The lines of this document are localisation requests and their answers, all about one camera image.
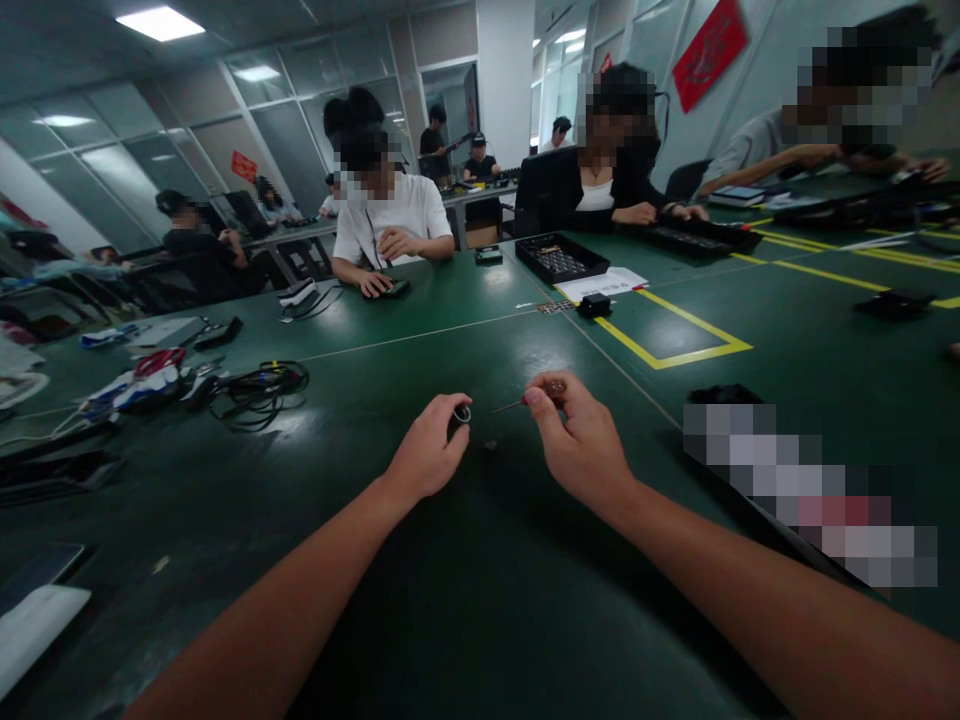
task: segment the black chair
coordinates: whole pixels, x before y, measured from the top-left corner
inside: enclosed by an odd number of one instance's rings
[[[667,197],[671,200],[681,200],[683,202],[690,200],[693,194],[700,189],[703,174],[712,162],[713,158],[698,160],[695,163],[681,165],[670,173],[670,180],[667,182]]]
[[[146,265],[126,279],[138,303],[156,315],[244,297],[233,276],[206,252]]]

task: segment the woman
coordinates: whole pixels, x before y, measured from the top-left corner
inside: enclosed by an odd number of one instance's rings
[[[267,225],[275,228],[284,220],[303,220],[303,215],[293,206],[293,203],[283,201],[280,193],[274,189],[270,181],[263,175],[257,176],[257,198],[260,214],[267,221]]]
[[[542,230],[609,231],[650,225],[661,215],[708,220],[698,206],[667,202],[650,184],[660,140],[648,73],[627,63],[594,76],[583,146],[550,153],[555,163]]]
[[[380,103],[363,88],[323,108],[323,130],[346,172],[333,272],[366,297],[393,286],[383,270],[453,256],[453,233],[434,182],[398,172]]]

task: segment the green table surface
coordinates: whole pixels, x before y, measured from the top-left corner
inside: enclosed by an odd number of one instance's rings
[[[255,435],[178,407],[125,418],[106,447],[126,462],[107,487],[0,511],[0,577],[46,543],[82,542],[90,553],[70,584],[93,591],[0,715],[119,716],[218,613],[383,471],[436,393],[464,391],[475,403],[472,445],[457,475],[387,540],[293,714],[782,717],[706,620],[553,481],[528,412],[487,413],[553,368],[577,373],[610,407],[639,479],[777,549],[787,551],[752,505],[682,452],[690,390],[742,382],[777,405],[779,433],[822,436],[824,463],[882,466],[870,476],[912,504],[914,524],[939,526],[940,587],[894,589],[890,602],[960,637],[960,449],[949,430],[960,382],[942,357],[960,340],[960,308],[889,324],[851,311],[872,291],[849,283],[953,298],[960,273],[814,252],[822,248],[796,240],[873,237],[865,233],[758,230],[801,247],[764,241],[754,262],[708,263],[622,235],[574,236],[650,281],[650,294],[617,295],[605,324],[538,312],[535,304],[560,294],[516,260],[512,243],[501,245],[500,265],[458,253],[440,266],[394,268],[412,283],[406,297],[369,302],[345,289],[305,322],[280,323],[269,295],[204,309],[245,323],[206,357],[225,353],[233,372],[300,360],[311,373],[303,403]],[[784,260],[834,277],[776,264]],[[688,355],[732,341],[743,349]],[[695,359],[656,369],[637,347],[655,359]],[[131,364],[122,347],[84,351],[76,340],[39,352],[51,384],[0,439],[49,432],[74,398]],[[481,448],[489,440],[499,445],[492,456]]]

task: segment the right hand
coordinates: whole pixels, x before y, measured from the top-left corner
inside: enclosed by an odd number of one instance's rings
[[[380,293],[386,292],[393,287],[393,280],[383,273],[367,271],[357,283],[360,290],[367,297],[380,297]]]
[[[557,401],[567,416],[566,424],[541,389],[554,380],[562,380],[567,386]],[[576,375],[541,373],[527,385],[524,398],[540,428],[547,467],[568,493],[595,507],[616,496],[618,488],[636,482],[623,455],[613,416]]]
[[[613,221],[626,225],[649,225],[656,219],[657,209],[650,203],[640,203],[613,211]]]
[[[840,158],[843,151],[839,145],[795,145],[788,150],[790,158],[812,168],[821,165],[830,158]]]

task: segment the red banner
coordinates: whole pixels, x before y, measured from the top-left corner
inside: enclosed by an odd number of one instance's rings
[[[233,151],[233,162],[230,169],[249,183],[257,179],[257,164],[246,155]]]
[[[700,102],[746,46],[747,31],[737,0],[720,0],[673,68],[684,113]]]

